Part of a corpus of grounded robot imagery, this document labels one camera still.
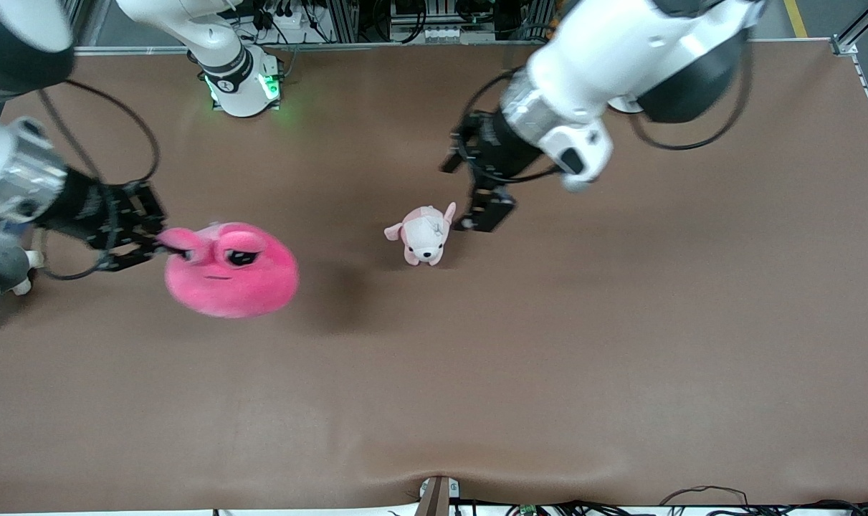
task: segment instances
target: pink round plush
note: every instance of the pink round plush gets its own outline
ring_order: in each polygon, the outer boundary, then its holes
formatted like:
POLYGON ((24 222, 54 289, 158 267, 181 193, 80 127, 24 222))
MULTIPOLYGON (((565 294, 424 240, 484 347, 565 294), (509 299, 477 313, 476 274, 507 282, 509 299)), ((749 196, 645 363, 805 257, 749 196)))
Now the pink round plush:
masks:
POLYGON ((166 262, 169 293, 202 314, 259 317, 282 308, 297 291, 292 252, 250 224, 167 229, 158 239, 171 252, 166 262))

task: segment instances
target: plush toy eye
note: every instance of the plush toy eye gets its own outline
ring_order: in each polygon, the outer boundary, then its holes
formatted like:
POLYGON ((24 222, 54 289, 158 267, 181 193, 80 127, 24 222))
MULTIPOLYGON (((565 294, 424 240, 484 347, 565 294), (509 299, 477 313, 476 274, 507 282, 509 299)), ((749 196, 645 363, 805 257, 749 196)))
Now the plush toy eye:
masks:
POLYGON ((191 249, 176 249, 173 247, 167 247, 166 249, 169 254, 181 256, 182 260, 185 260, 186 262, 190 262, 192 256, 194 255, 194 251, 191 251, 191 249))
POLYGON ((234 251, 233 249, 226 250, 226 260, 237 267, 251 264, 259 257, 257 252, 234 251))

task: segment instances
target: gray plush dog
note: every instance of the gray plush dog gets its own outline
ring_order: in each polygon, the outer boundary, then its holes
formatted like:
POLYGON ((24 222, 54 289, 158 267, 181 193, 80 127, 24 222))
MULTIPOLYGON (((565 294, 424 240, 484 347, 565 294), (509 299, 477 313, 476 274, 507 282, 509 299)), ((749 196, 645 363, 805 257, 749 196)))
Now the gray plush dog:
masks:
POLYGON ((17 296, 30 291, 29 271, 42 266, 42 254, 24 251, 20 246, 21 233, 0 228, 0 297, 8 290, 17 296))

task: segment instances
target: green light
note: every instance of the green light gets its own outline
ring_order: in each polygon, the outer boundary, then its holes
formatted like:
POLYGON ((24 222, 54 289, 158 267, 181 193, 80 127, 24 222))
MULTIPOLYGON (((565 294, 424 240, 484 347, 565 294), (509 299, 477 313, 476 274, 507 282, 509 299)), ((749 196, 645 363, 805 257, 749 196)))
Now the green light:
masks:
POLYGON ((208 79, 207 76, 204 76, 204 82, 207 84, 207 89, 211 90, 211 98, 214 99, 214 102, 218 102, 217 93, 214 92, 214 85, 211 84, 211 79, 208 79))
POLYGON ((269 99, 275 99, 279 95, 279 86, 277 86, 277 75, 259 75, 259 82, 261 82, 262 89, 264 89, 264 94, 269 99))

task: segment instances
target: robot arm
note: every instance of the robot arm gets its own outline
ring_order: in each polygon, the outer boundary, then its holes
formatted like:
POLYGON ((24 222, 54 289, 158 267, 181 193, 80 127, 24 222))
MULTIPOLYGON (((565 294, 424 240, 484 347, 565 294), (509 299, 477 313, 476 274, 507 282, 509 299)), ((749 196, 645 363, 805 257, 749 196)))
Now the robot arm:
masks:
MULTIPOLYGON (((70 28, 57 1, 0 0, 0 102, 63 82, 73 64, 70 28)), ((67 166, 36 120, 0 124, 0 220, 81 239, 106 251, 103 270, 117 271, 153 256, 163 219, 146 182, 103 185, 67 166), (112 254, 129 244, 131 252, 112 254)))
POLYGON ((613 150, 601 121, 608 104, 659 122, 699 117, 728 88, 764 3, 580 0, 513 73, 500 107, 465 113, 454 131, 441 170, 466 161, 472 176, 454 228, 492 231, 515 208, 506 185, 540 156, 569 191, 594 182, 613 150))
POLYGON ((204 70, 215 107, 234 117, 252 117, 280 98, 277 58, 244 45, 217 16, 243 0, 116 0, 130 19, 162 30, 189 48, 204 70))

